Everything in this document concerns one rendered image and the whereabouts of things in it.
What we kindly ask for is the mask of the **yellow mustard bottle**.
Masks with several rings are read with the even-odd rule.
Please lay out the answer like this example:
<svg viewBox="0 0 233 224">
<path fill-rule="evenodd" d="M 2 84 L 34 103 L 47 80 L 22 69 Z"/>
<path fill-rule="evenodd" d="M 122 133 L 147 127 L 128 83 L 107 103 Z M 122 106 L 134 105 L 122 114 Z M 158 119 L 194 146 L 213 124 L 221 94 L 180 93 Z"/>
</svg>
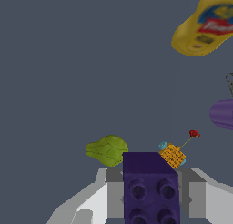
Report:
<svg viewBox="0 0 233 224">
<path fill-rule="evenodd" d="M 233 0 L 200 0 L 196 12 L 181 24 L 171 45 L 185 56 L 205 56 L 233 36 Z"/>
</svg>

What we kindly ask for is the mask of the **orange toy with red tip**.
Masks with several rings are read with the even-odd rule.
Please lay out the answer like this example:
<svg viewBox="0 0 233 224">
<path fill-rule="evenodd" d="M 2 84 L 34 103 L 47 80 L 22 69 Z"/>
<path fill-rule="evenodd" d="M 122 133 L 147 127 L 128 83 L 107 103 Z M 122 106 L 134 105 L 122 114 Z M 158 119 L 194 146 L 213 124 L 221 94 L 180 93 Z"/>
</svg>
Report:
<svg viewBox="0 0 233 224">
<path fill-rule="evenodd" d="M 200 137 L 200 134 L 196 130 L 189 131 L 190 139 L 187 140 L 181 147 L 175 146 L 166 141 L 162 141 L 158 148 L 160 156 L 168 163 L 172 168 L 179 168 L 180 166 L 186 163 L 186 156 L 181 151 L 181 148 L 184 147 L 187 142 L 191 139 Z"/>
</svg>

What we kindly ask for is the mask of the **dark purple toy brick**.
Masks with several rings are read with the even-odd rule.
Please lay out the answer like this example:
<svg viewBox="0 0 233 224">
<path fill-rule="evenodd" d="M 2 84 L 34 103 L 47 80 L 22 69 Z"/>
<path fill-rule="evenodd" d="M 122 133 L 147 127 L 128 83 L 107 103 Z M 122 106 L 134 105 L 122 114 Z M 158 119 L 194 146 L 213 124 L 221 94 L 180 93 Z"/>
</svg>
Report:
<svg viewBox="0 0 233 224">
<path fill-rule="evenodd" d="M 178 174 L 157 152 L 123 154 L 125 224 L 180 224 Z"/>
</svg>

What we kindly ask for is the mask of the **purple plum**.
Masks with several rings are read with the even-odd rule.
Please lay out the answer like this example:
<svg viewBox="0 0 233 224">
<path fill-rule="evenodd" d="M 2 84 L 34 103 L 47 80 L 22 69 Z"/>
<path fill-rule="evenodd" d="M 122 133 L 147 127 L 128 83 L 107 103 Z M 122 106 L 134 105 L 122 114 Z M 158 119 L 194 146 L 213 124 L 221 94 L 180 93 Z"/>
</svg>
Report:
<svg viewBox="0 0 233 224">
<path fill-rule="evenodd" d="M 233 130 L 233 99 L 216 102 L 209 110 L 209 118 L 217 127 Z"/>
</svg>

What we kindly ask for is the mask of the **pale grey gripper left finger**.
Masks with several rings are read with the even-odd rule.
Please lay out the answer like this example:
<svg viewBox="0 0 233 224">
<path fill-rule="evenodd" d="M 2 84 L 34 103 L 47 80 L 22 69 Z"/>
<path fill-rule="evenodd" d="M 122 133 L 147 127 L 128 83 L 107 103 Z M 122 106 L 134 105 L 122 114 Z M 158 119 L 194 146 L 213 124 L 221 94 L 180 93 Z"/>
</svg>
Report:
<svg viewBox="0 0 233 224">
<path fill-rule="evenodd" d="M 46 224 L 106 224 L 123 217 L 123 171 L 99 168 L 96 180 L 56 208 Z"/>
</svg>

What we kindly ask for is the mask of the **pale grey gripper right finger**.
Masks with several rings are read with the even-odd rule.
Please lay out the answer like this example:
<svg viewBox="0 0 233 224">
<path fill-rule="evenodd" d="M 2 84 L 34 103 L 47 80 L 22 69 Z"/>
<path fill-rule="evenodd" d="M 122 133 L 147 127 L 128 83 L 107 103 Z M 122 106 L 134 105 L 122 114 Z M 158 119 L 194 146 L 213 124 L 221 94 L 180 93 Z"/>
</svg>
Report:
<svg viewBox="0 0 233 224">
<path fill-rule="evenodd" d="M 190 218 L 233 224 L 233 187 L 218 183 L 199 168 L 178 168 L 179 201 Z"/>
</svg>

